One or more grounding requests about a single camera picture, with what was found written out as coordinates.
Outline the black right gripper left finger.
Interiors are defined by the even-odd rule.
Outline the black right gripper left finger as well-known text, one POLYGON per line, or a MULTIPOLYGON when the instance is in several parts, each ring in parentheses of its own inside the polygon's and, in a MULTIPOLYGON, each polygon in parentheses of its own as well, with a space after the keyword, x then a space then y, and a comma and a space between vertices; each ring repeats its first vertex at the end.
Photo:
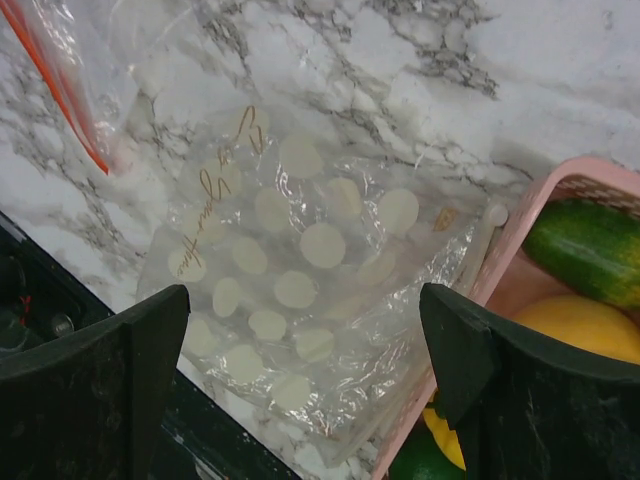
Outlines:
POLYGON ((171 285, 2 360, 2 478, 146 478, 189 314, 171 285))

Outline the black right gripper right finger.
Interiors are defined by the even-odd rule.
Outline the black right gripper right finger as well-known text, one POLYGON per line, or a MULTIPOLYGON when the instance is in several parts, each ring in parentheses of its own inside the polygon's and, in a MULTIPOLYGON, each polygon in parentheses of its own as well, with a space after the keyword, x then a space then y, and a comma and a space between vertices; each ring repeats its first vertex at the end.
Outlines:
POLYGON ((639 368, 426 283, 419 312, 470 479, 636 479, 639 368))

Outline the green yellow cucumber toy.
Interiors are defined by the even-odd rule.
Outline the green yellow cucumber toy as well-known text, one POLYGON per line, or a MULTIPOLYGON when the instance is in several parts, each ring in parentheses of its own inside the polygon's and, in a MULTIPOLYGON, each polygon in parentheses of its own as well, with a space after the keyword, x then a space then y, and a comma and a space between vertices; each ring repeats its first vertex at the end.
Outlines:
POLYGON ((639 219, 579 198, 545 205, 522 244, 531 261, 576 293, 639 308, 639 219))

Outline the clear polka dot zip bag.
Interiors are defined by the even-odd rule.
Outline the clear polka dot zip bag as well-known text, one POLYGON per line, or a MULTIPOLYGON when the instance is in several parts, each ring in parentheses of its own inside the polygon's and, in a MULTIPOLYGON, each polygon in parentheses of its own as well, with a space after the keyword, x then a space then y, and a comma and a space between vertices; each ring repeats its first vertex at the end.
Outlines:
POLYGON ((221 111, 196 131, 136 296, 184 285, 188 360, 336 465, 427 373, 419 292, 459 282, 480 210, 277 107, 221 111))

